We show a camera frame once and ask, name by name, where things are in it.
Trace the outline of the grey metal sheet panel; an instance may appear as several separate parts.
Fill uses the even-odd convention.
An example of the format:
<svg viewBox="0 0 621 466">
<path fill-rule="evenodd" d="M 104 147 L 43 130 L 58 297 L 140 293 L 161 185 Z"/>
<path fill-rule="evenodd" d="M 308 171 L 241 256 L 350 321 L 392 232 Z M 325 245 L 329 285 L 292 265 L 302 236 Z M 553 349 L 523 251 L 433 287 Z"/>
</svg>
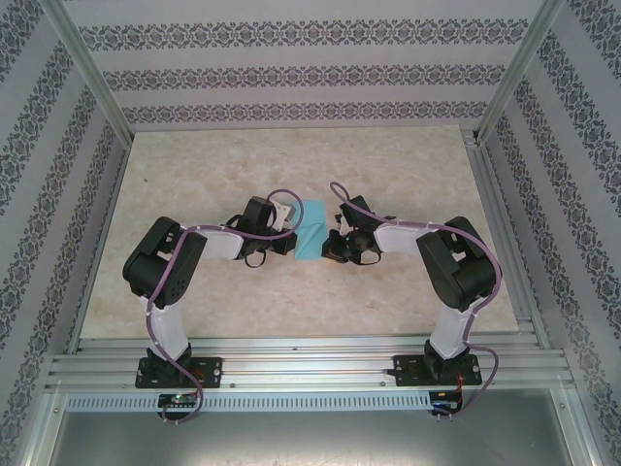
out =
<svg viewBox="0 0 621 466">
<path fill-rule="evenodd" d="M 388 407 L 212 412 L 178 427 L 125 397 L 56 394 L 29 466 L 603 466 L 570 390 L 501 389 L 440 420 Z"/>
</svg>

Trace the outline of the small circuit board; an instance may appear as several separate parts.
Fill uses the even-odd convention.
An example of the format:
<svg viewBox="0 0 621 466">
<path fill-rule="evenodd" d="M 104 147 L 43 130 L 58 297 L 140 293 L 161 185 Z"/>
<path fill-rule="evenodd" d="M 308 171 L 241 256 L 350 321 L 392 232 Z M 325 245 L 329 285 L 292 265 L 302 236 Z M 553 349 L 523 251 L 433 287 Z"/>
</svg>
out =
<svg viewBox="0 0 621 466">
<path fill-rule="evenodd" d="M 158 397 L 158 407 L 193 409 L 197 405 L 197 395 L 191 393 L 160 394 Z"/>
<path fill-rule="evenodd" d="M 455 414 L 462 409 L 463 394 L 461 392 L 431 392 L 431 406 L 441 414 Z"/>
</svg>

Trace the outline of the aluminium mounting rail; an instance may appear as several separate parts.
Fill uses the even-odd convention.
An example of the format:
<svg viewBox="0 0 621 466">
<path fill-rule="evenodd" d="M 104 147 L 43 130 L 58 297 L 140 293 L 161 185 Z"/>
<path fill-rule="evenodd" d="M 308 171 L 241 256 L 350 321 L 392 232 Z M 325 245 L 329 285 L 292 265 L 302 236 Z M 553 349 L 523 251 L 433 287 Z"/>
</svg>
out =
<svg viewBox="0 0 621 466">
<path fill-rule="evenodd" d="M 482 375 L 488 376 L 492 349 L 500 356 L 495 388 L 572 386 L 565 353 L 543 348 L 531 331 L 476 335 Z M 395 385 L 387 370 L 397 354 L 423 350 L 422 336 L 194 339 L 199 356 L 223 360 L 223 390 L 378 390 Z M 134 387 L 143 340 L 83 340 L 73 354 L 53 358 L 47 389 L 121 391 Z"/>
</svg>

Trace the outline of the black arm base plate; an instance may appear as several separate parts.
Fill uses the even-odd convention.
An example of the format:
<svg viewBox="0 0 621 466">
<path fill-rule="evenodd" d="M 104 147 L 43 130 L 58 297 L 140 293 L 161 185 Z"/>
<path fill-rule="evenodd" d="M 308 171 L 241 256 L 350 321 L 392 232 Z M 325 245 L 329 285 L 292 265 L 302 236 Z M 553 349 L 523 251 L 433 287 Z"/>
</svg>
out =
<svg viewBox="0 0 621 466">
<path fill-rule="evenodd" d="M 434 359 L 423 354 L 396 355 L 394 368 L 387 373 L 395 378 L 397 386 L 479 386 L 482 376 L 478 360 L 473 354 L 466 354 L 451 360 Z"/>
<path fill-rule="evenodd" d="M 219 388 L 222 376 L 222 359 L 216 357 L 191 357 L 186 375 L 168 361 L 155 357 L 141 358 L 135 379 L 136 388 L 196 388 L 194 378 L 203 388 Z"/>
</svg>

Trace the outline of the aluminium side rail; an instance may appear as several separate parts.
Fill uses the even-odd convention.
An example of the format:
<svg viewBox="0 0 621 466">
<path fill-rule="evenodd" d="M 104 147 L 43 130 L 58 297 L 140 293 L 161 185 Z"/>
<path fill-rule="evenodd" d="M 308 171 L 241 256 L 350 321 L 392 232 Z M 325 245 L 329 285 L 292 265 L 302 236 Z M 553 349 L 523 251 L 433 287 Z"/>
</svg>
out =
<svg viewBox="0 0 621 466">
<path fill-rule="evenodd" d="M 530 321 L 539 347 L 550 350 L 551 345 L 544 330 L 535 294 L 521 260 L 502 192 L 486 148 L 476 141 L 472 130 L 462 130 L 461 134 L 497 256 L 503 267 L 504 283 L 513 312 L 518 320 L 527 318 Z"/>
<path fill-rule="evenodd" d="M 96 220 L 95 226 L 97 229 L 89 238 L 91 243 L 88 244 L 88 249 L 86 250 L 88 252 L 88 262 L 86 268 L 83 270 L 83 274 L 80 276 L 79 285 L 81 287 L 78 288 L 74 294 L 74 300 L 72 302 L 73 309 L 70 313 L 71 319 L 67 328 L 64 345 L 62 346 L 63 353 L 74 353 L 79 345 L 88 303 L 96 279 L 97 270 L 101 263 L 104 245 L 109 234 L 114 208 L 131 149 L 132 145 L 129 145 L 127 149 L 122 151 L 114 167 L 114 177 L 103 191 L 105 194 L 105 197 L 102 198 L 103 207 L 97 211 L 97 216 L 94 218 Z"/>
</svg>

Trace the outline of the aluminium frame post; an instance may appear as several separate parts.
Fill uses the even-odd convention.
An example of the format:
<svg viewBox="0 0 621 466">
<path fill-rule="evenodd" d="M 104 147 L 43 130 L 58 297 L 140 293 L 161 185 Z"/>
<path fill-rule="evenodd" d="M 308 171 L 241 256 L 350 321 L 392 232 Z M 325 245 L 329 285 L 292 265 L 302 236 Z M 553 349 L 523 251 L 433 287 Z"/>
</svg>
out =
<svg viewBox="0 0 621 466">
<path fill-rule="evenodd" d="M 85 83 L 101 106 L 108 122 L 111 124 L 121 144 L 129 149 L 134 140 L 130 127 L 121 107 L 111 91 L 103 72 L 97 65 L 82 33 L 71 19 L 63 0 L 38 0 L 60 40 L 70 53 Z"/>
<path fill-rule="evenodd" d="M 552 26 L 566 0 L 542 0 L 533 21 L 525 32 L 515 55 L 511 59 L 500 83 L 484 111 L 474 132 L 475 140 L 482 146 L 494 131 L 508 100 L 519 85 L 536 55 L 547 31 Z"/>
</svg>

